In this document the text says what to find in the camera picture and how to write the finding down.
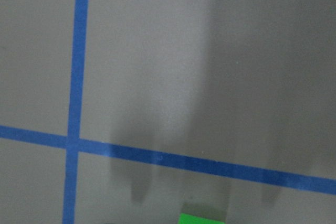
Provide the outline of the green block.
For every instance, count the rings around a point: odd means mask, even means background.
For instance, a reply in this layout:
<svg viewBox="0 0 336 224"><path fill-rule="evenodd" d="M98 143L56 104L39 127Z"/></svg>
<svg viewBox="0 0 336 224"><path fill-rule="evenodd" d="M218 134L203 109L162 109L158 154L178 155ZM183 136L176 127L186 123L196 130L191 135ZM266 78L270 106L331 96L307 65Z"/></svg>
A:
<svg viewBox="0 0 336 224"><path fill-rule="evenodd" d="M178 224L225 224L222 221L207 219L189 214L180 214Z"/></svg>

